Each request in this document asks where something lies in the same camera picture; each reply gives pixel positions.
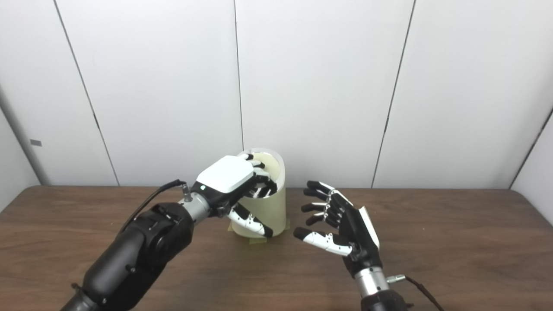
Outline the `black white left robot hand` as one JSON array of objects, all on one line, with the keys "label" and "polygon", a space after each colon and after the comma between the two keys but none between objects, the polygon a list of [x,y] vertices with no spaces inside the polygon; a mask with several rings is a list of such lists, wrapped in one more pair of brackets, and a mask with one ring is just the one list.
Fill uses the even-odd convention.
[{"label": "black white left robot hand", "polygon": [[243,197],[265,198],[277,192],[278,185],[264,168],[253,154],[226,155],[199,174],[190,201],[182,205],[195,224],[207,217],[228,217],[255,234],[271,238],[273,230],[239,202]]}]

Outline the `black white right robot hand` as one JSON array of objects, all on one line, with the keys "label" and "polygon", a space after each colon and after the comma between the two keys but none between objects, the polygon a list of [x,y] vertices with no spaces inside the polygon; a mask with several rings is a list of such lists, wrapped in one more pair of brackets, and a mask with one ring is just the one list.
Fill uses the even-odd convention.
[{"label": "black white right robot hand", "polygon": [[304,195],[320,199],[320,202],[301,207],[303,213],[314,212],[306,220],[306,225],[324,222],[337,232],[295,228],[294,237],[326,252],[340,255],[352,277],[362,270],[382,268],[379,238],[367,209],[364,206],[355,207],[339,190],[320,181],[307,181],[306,186]]}]

